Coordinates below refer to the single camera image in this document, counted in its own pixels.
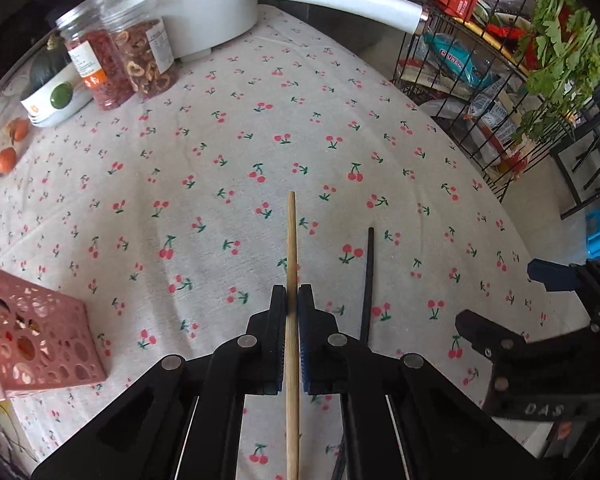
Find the jar lid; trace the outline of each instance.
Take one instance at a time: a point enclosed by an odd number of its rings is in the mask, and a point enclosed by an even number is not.
[[[65,28],[79,18],[92,14],[94,10],[102,5],[104,0],[84,0],[80,5],[63,14],[56,20],[58,28]]]
[[[134,20],[139,16],[155,9],[157,4],[157,0],[116,0],[102,10],[102,24],[106,28],[112,25],[124,28],[134,24]]]

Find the jar label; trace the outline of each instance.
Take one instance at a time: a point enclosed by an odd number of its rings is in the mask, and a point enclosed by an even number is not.
[[[71,49],[69,56],[87,88],[97,88],[108,79],[88,41]]]
[[[173,52],[167,38],[167,32],[164,30],[164,22],[160,20],[157,25],[154,25],[146,32],[146,37],[149,40],[151,52],[154,54],[155,63],[158,66],[158,72],[161,74],[167,72],[173,64]]]

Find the cherry print tablecloth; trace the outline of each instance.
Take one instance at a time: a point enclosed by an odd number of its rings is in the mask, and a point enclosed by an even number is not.
[[[456,313],[531,339],[565,330],[503,208],[436,123],[330,38],[261,7],[165,94],[89,104],[37,132],[0,179],[0,267],[84,300],[109,375],[13,401],[41,458],[161,356],[208,354],[268,307],[285,283],[290,190],[317,306],[357,336],[373,226],[371,346],[420,352],[475,402],[490,364]],[[520,440],[533,428],[507,424]],[[303,397],[301,430],[302,477],[324,478],[338,399]],[[284,476],[284,431],[283,396],[247,399],[239,478]]]

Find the leafy green vegetable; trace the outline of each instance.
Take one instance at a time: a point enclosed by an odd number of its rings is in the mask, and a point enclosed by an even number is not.
[[[539,68],[530,72],[526,90],[544,102],[524,114],[515,137],[549,139],[558,133],[560,119],[578,111],[600,81],[600,34],[580,0],[536,0],[532,28],[516,57],[522,59],[534,42]]]

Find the glass jar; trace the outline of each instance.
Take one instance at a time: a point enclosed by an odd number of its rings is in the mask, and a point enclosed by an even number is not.
[[[134,91],[118,51],[100,21],[104,0],[86,0],[61,16],[56,25],[66,49],[100,110],[113,110]]]
[[[149,99],[178,79],[157,0],[119,0],[104,8],[102,23],[122,58],[134,91]]]

